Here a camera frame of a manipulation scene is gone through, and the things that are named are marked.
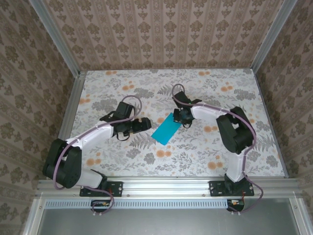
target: patterned wallpaper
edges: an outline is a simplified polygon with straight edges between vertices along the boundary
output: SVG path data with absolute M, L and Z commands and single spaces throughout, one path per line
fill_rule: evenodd
M 250 67 L 283 0 L 44 0 L 81 70 Z
M 27 0 L 0 1 L 0 234 L 19 234 L 73 78 Z
M 287 170 L 313 218 L 313 1 L 298 0 L 257 72 Z

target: floral tablecloth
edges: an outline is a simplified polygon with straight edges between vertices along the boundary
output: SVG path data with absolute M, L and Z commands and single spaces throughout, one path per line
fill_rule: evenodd
M 186 88 L 191 99 L 231 109 L 240 106 L 257 133 L 257 146 L 247 156 L 249 176 L 284 176 L 268 118 L 250 69 L 119 70 L 88 71 L 71 136 L 96 124 L 116 109 L 128 94 L 141 98 L 139 117 L 148 117 L 152 128 L 131 135 L 124 142 L 103 140 L 83 152 L 83 167 L 115 176 L 221 176 L 227 170 L 229 152 L 223 146 L 215 121 L 195 120 L 181 127 L 166 146 L 152 133 L 173 112 L 171 89 L 176 83 Z M 135 99 L 127 102 L 138 107 Z

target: teal towel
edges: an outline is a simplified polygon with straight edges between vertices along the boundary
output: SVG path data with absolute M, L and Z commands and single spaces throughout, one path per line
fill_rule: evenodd
M 166 120 L 152 134 L 152 138 L 166 145 L 180 126 L 181 123 L 174 122 L 173 113 L 170 113 Z

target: black mounting bracket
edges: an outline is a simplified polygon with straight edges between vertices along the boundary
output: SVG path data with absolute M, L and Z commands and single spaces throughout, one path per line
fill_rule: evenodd
M 98 171 L 92 170 L 102 176 L 102 181 L 97 189 L 105 190 L 112 194 L 113 197 L 121 197 L 123 193 L 123 182 L 122 181 L 108 181 L 108 177 Z M 96 192 L 87 188 L 81 187 L 79 196 L 81 197 L 109 197 L 103 192 Z
M 254 196 L 253 185 L 246 178 L 239 182 L 232 182 L 227 175 L 225 180 L 209 181 L 209 190 L 212 197 L 225 196 Z

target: cable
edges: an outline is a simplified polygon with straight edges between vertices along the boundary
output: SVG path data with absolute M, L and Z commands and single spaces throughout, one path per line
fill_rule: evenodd
M 177 83 L 173 86 L 172 88 L 172 97 L 173 99 L 179 103 L 179 104 L 182 104 L 182 105 L 187 105 L 187 106 L 204 106 L 204 107 L 207 107 L 207 108 L 210 108 L 210 109 L 213 109 L 213 110 L 217 110 L 217 111 L 220 111 L 220 112 L 223 112 L 223 113 L 227 113 L 227 114 L 230 114 L 232 115 L 233 117 L 239 119 L 240 121 L 242 121 L 248 128 L 249 130 L 251 131 L 252 135 L 253 135 L 253 143 L 252 145 L 244 152 L 244 159 L 243 159 L 243 167 L 242 167 L 242 174 L 244 175 L 244 177 L 246 178 L 247 181 L 249 181 L 251 184 L 255 185 L 260 191 L 261 191 L 261 194 L 260 194 L 260 197 L 258 198 L 258 200 L 248 209 L 245 209 L 241 212 L 237 211 L 236 209 L 230 207 L 232 210 L 234 210 L 236 213 L 244 213 L 244 212 L 248 212 L 249 210 L 251 210 L 252 208 L 254 208 L 259 202 L 260 200 L 262 199 L 263 195 L 264 195 L 264 191 L 263 189 L 258 186 L 256 183 L 254 183 L 252 180 L 250 180 L 247 176 L 246 176 L 246 173 L 245 173 L 245 167 L 246 167 L 246 155 L 247 153 L 252 150 L 254 147 L 255 147 L 255 144 L 256 144 L 256 133 L 255 133 L 255 130 L 253 129 L 253 127 L 251 126 L 251 124 L 249 124 L 246 120 L 244 120 L 241 116 L 231 112 L 231 111 L 228 111 L 228 110 L 225 110 L 225 109 L 221 109 L 221 108 L 217 108 L 215 106 L 212 106 L 212 105 L 209 105 L 209 104 L 187 104 L 187 103 L 183 103 L 183 102 L 180 102 L 178 99 L 175 98 L 174 96 L 174 89 L 175 87 L 177 86 L 181 86 L 182 87 L 182 90 L 183 92 L 185 93 L 185 88 L 182 84 L 180 83 Z
M 101 214 L 108 213 L 108 212 L 112 209 L 112 207 L 114 206 L 114 203 L 115 203 L 115 199 L 114 199 L 114 197 L 113 197 L 113 195 L 112 195 L 111 193 L 109 193 L 108 191 L 101 190 L 101 189 L 96 189 L 96 188 L 90 188 L 90 187 L 84 187 L 84 188 L 89 189 L 89 190 L 91 190 L 91 191 L 95 191 L 95 192 L 103 192 L 103 193 L 105 193 L 106 195 L 110 196 L 110 198 L 111 198 L 110 206 L 109 206 L 104 212 L 101 212 Z M 92 210 L 92 212 L 93 212 L 94 215 L 97 213 L 97 212 L 94 211 L 94 206 L 95 206 L 96 204 L 98 204 L 98 203 L 102 203 L 102 202 L 99 202 L 99 201 L 93 202 L 93 205 L 92 205 L 91 210 Z
M 128 135 L 126 139 L 120 140 L 119 137 L 118 137 L 118 133 L 116 134 L 116 138 L 117 138 L 119 141 L 121 141 L 121 142 L 128 140 L 130 136 L 131 136 L 131 135 Z
M 72 142 L 70 142 L 69 144 L 67 144 L 67 146 L 63 149 L 63 151 L 61 152 L 61 154 L 60 154 L 60 156 L 59 156 L 59 158 L 58 158 L 58 161 L 57 161 L 57 163 L 56 163 L 56 165 L 55 165 L 55 169 L 54 169 L 54 172 L 53 172 L 53 185 L 54 185 L 54 188 L 55 188 L 56 190 L 62 190 L 62 189 L 64 189 L 64 187 L 61 187 L 61 188 L 60 188 L 60 187 L 58 187 L 58 185 L 57 185 L 57 182 L 56 182 L 57 172 L 58 172 L 58 169 L 59 169 L 59 166 L 60 166 L 62 157 L 65 155 L 66 151 L 67 151 L 74 143 L 76 143 L 77 141 L 79 141 L 79 139 L 85 137 L 86 135 L 88 135 L 88 134 L 94 132 L 94 131 L 97 130 L 98 128 L 101 128 L 101 127 L 107 126 L 107 125 L 111 125 L 111 124 L 115 124 L 115 123 L 119 123 L 119 122 L 129 121 L 129 120 L 132 120 L 134 117 L 136 117 L 138 114 L 140 114 L 141 109 L 142 109 L 142 102 L 141 102 L 140 98 L 138 98 L 138 97 L 135 96 L 135 95 L 127 95 L 127 96 L 125 96 L 125 97 L 122 99 L 122 101 L 124 101 L 126 98 L 129 98 L 129 97 L 134 97 L 134 98 L 136 98 L 136 99 L 139 101 L 140 106 L 139 106 L 139 110 L 138 110 L 138 112 L 137 112 L 136 114 L 134 114 L 132 117 L 129 117 L 129 118 L 126 118 L 126 119 L 117 120 L 117 121 L 111 121 L 111 122 L 106 122 L 106 123 L 103 123 L 103 124 L 101 124 L 101 125 L 99 125 L 99 126 L 95 126 L 95 127 L 91 128 L 90 130 L 88 130 L 87 132 L 85 132 L 85 133 L 81 134 L 80 136 L 78 136 L 78 137 L 77 137 L 76 139 L 74 139 Z

